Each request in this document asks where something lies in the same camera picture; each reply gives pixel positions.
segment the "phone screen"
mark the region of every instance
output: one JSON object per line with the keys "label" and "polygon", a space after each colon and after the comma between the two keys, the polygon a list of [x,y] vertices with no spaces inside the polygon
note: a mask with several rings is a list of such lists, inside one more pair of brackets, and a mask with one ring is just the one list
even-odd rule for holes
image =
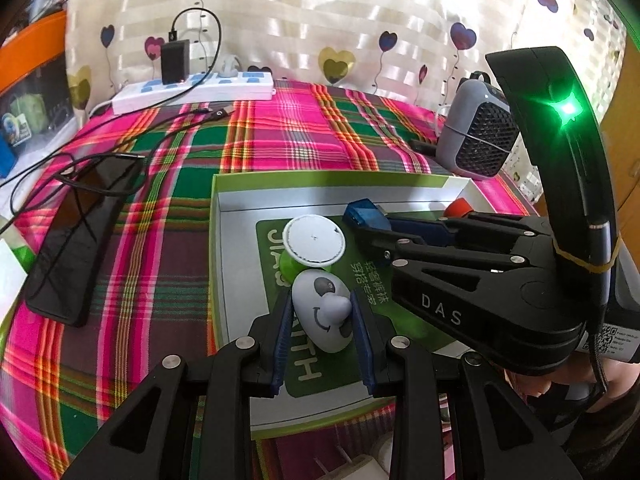
{"label": "phone screen", "polygon": [[[76,180],[96,189],[131,189],[143,159],[121,154],[83,168]],[[95,278],[124,198],[69,187],[24,286],[27,307],[73,326],[86,322]]]}

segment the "green printed card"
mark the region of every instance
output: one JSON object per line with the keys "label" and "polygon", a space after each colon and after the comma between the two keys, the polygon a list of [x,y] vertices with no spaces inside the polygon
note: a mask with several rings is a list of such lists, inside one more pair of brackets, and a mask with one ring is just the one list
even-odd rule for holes
{"label": "green printed card", "polygon": [[[405,216],[422,219],[436,219],[442,212],[411,212]],[[332,273],[353,290],[360,286],[374,312],[384,314],[393,321],[396,331],[419,341],[425,348],[435,351],[454,339],[436,327],[421,320],[391,300],[391,268],[376,268],[365,260],[354,241],[350,229],[342,222],[342,217],[329,217],[344,232],[347,247],[344,256],[332,267]],[[289,286],[284,281],[278,264],[284,251],[282,231],[289,218],[261,220],[256,224],[260,265],[264,289],[271,309],[282,287]],[[302,327],[294,320],[289,361],[285,374],[285,386],[292,397],[304,397],[353,384],[360,381],[355,344],[336,354],[328,354],[310,344]]]}

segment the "portable fan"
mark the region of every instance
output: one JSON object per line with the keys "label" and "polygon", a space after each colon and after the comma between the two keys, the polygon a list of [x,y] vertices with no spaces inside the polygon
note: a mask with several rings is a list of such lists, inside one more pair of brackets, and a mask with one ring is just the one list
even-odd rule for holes
{"label": "portable fan", "polygon": [[460,82],[440,133],[436,161],[460,176],[496,175],[520,132],[504,94],[490,81],[487,73],[473,72]]}

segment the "smiley face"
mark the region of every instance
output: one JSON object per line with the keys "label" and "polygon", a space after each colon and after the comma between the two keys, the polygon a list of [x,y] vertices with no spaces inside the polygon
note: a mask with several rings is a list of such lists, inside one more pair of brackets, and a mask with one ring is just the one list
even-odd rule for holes
{"label": "smiley face", "polygon": [[308,269],[297,276],[291,294],[300,325],[319,349],[335,353],[350,343],[350,293],[340,278]]}

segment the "yellow heart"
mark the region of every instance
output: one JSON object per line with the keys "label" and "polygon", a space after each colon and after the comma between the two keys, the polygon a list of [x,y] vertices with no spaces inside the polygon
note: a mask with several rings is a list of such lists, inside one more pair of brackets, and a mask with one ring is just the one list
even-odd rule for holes
{"label": "yellow heart", "polygon": [[69,81],[69,86],[78,86],[83,79],[91,84],[91,67],[84,65],[80,67],[75,74],[67,74],[66,79]]}
{"label": "yellow heart", "polygon": [[318,54],[318,65],[326,80],[335,84],[351,71],[356,57],[348,50],[336,52],[330,46],[324,47]]}
{"label": "yellow heart", "polygon": [[332,85],[335,85],[349,73],[349,66],[343,61],[327,59],[324,62],[323,72],[326,80]]}
{"label": "yellow heart", "polygon": [[77,110],[84,110],[91,95],[91,85],[86,79],[82,79],[77,85],[69,87],[69,94],[73,107]]}

